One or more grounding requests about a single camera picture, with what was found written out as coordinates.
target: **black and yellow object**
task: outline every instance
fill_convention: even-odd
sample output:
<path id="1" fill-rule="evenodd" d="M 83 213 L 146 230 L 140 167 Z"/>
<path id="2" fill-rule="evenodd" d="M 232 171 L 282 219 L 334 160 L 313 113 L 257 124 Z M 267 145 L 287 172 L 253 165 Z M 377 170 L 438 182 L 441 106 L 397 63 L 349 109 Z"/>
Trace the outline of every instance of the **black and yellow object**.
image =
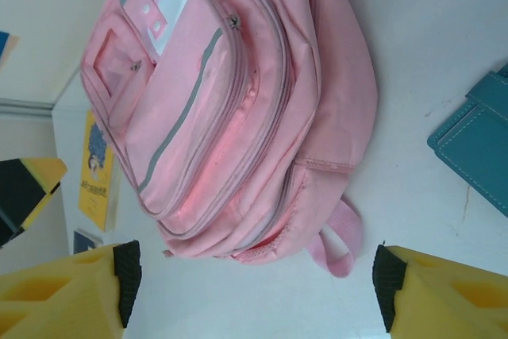
<path id="1" fill-rule="evenodd" d="M 137 241 L 2 275 L 0 337 L 120 338 L 140 282 Z"/>
<path id="2" fill-rule="evenodd" d="M 380 245 L 373 281 L 394 339 L 508 339 L 508 277 Z"/>
<path id="3" fill-rule="evenodd" d="M 0 162 L 0 247 L 28 229 L 66 172 L 64 162 L 55 158 Z"/>

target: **teal notebook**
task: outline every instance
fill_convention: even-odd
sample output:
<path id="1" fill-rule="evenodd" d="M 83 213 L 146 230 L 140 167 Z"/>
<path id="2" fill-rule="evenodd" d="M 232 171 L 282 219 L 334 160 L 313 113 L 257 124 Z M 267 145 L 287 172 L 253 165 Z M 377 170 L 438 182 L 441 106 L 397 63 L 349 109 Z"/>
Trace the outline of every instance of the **teal notebook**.
<path id="1" fill-rule="evenodd" d="M 490 72 L 427 143 L 508 217 L 508 65 Z"/>

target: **zipper pull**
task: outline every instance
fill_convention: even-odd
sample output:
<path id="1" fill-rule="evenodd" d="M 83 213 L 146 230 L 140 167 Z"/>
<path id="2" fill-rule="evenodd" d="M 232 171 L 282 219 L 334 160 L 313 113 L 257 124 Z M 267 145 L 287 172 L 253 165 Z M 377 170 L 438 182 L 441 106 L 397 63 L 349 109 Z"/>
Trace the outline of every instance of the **zipper pull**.
<path id="1" fill-rule="evenodd" d="M 238 15 L 229 15 L 228 16 L 228 22 L 229 22 L 229 27 L 231 27 L 231 29 L 238 29 L 238 30 L 240 30 L 241 20 L 240 20 L 240 17 Z"/>
<path id="2" fill-rule="evenodd" d="M 140 70 L 140 67 L 141 67 L 141 60 L 135 62 L 131 67 L 130 67 L 130 70 L 131 71 L 135 71 L 137 73 L 137 71 Z"/>

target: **backpack strap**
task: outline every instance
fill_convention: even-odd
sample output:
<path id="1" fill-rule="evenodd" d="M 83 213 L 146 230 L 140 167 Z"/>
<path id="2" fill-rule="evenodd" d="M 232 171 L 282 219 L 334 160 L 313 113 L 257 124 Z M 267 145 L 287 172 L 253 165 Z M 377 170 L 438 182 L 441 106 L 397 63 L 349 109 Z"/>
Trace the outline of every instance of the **backpack strap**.
<path id="1" fill-rule="evenodd" d="M 323 230 L 312 239 L 306 249 L 316 264 L 332 275 L 343 278 L 351 272 L 355 258 L 360 254 L 364 227 L 360 216 L 343 200 L 339 201 L 326 224 L 345 243 L 348 252 L 342 253 Z"/>

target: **white stitching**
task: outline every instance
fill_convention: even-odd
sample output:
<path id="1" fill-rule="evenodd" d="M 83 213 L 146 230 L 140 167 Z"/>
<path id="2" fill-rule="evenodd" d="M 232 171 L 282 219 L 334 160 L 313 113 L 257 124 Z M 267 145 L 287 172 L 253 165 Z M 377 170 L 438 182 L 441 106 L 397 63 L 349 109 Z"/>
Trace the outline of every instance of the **white stitching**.
<path id="1" fill-rule="evenodd" d="M 453 120 L 451 120 L 449 123 L 444 125 L 441 129 L 436 131 L 434 133 L 434 138 L 432 139 L 433 146 L 437 146 L 437 142 L 443 137 L 443 135 L 446 134 L 446 132 L 448 130 L 450 130 L 458 121 L 460 121 L 462 118 L 464 118 L 464 116 L 467 113 L 469 113 L 475 106 L 476 106 L 476 104 L 474 104 L 473 102 L 469 103 L 464 110 L 462 110 L 455 118 L 453 118 Z"/>
<path id="2" fill-rule="evenodd" d="M 500 79 L 499 77 L 493 75 L 492 73 L 489 74 L 489 77 L 491 77 L 492 79 L 494 79 L 496 82 L 498 83 L 503 83 L 505 85 L 508 86 L 508 81 L 504 81 L 503 79 Z M 504 121 L 507 121 L 508 122 L 508 117 L 505 117 L 503 115 L 501 115 L 498 111 L 494 110 L 491 106 L 487 105 L 485 102 L 483 102 L 482 100 L 478 100 L 478 102 L 480 104 L 482 104 L 483 106 L 485 106 L 486 108 L 488 108 L 490 111 L 492 111 L 493 113 L 497 114 L 501 119 L 503 119 Z"/>
<path id="3" fill-rule="evenodd" d="M 485 192 L 485 194 L 487 194 L 495 203 L 497 203 L 500 207 L 502 207 L 503 209 L 506 208 L 506 206 L 504 206 L 499 200 L 497 200 L 489 191 L 487 191 L 481 184 L 479 184 L 478 182 L 476 182 L 471 176 L 469 176 L 461 167 L 459 167 L 450 157 L 448 157 L 444 152 L 443 152 L 443 149 L 448 145 L 450 144 L 450 142 L 452 142 L 459 134 L 461 134 L 472 122 L 475 121 L 476 118 L 478 118 L 482 113 L 483 113 L 484 110 L 480 111 L 478 114 L 475 115 L 474 118 L 472 118 L 462 129 L 460 129 L 453 137 L 451 137 L 449 140 L 446 141 L 446 143 L 443 144 L 442 147 L 439 148 L 439 153 L 445 157 L 449 162 L 450 164 L 455 167 L 457 170 L 459 170 L 466 178 L 468 178 L 469 180 L 471 180 L 480 190 L 482 190 L 483 192 Z"/>

